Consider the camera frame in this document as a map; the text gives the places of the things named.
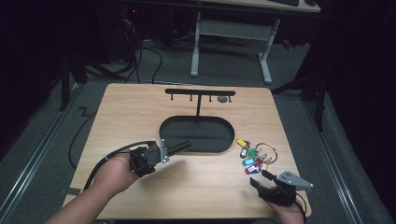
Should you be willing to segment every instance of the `wooden table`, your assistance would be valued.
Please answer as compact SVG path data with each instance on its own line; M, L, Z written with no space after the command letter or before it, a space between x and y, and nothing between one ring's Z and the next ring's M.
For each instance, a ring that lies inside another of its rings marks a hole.
M288 10L288 11L315 12L315 13L320 12L320 7L318 5L311 7L304 0L300 0L299 6L297 7L271 2L268 0L201 0L201 1L207 3L237 5L241 7L264 7L264 8Z
M197 98L170 95L165 89L235 91L231 103L202 98L202 116L228 120L235 137L252 145L265 142L277 149L278 159L268 171L280 175L285 170L298 174L288 139L271 92L265 88L110 84L92 125L70 185L83 189L93 166L106 154L134 142L156 139L160 143L162 122L175 115L195 115ZM233 141L221 153L183 152L168 163L158 164L157 172L136 181L111 200L98 218L265 218L272 209L249 185L252 176L265 187L274 182L260 174L246 175L239 157L241 147ZM309 201L307 215L311 214ZM75 196L67 195L64 204Z

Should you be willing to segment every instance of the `keychain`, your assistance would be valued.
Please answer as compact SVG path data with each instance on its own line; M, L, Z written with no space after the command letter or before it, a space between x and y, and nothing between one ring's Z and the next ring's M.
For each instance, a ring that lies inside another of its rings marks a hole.
M262 170L266 170L268 164L272 164L277 160L276 149L269 144L259 143L256 147L252 147L249 141L245 141L241 138L236 138L235 141L238 143L239 146L242 147L239 156L241 159L244 159L242 161L242 165L245 168L245 173L247 175L258 174ZM259 147L263 145L270 147L275 152L276 156L274 159L270 157L268 158L268 160L266 160L266 153L260 155L262 149Z

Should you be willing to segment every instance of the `desk leg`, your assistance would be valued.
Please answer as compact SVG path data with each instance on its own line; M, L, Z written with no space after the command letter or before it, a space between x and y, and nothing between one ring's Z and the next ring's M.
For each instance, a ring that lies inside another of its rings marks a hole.
M270 74L270 71L268 69L268 64L267 64L267 57L270 52L271 46L274 42L274 38L275 38L277 27L279 26L279 23L280 23L280 19L275 20L274 25L273 25L273 27L270 31L269 37L268 37L267 45L265 46L264 53L259 54L260 65L262 66L262 75L264 76L264 82L266 84L272 83L271 74Z
M194 52L192 53L191 62L191 76L198 76L198 66L199 66L199 37L201 33L201 12L197 12L197 22L195 28L195 46Z

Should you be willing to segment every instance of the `yellow key tag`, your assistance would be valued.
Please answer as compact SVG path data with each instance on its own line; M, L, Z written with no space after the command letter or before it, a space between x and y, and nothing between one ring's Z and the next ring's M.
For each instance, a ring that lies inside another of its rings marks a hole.
M241 147L246 147L248 145L247 142L245 142L244 140L242 140L240 138L237 138L235 141Z

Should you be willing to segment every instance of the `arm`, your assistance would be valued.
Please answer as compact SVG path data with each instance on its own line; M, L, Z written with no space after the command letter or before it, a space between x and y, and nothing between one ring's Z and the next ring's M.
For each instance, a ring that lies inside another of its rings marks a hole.
M282 224L304 224L304 217L301 213L300 208L293 203L289 206L279 206L274 203L265 201L268 205L274 209L276 216L279 218Z
M107 203L138 178L129 168L129 153L116 155L98 170L88 189L46 223L93 223Z

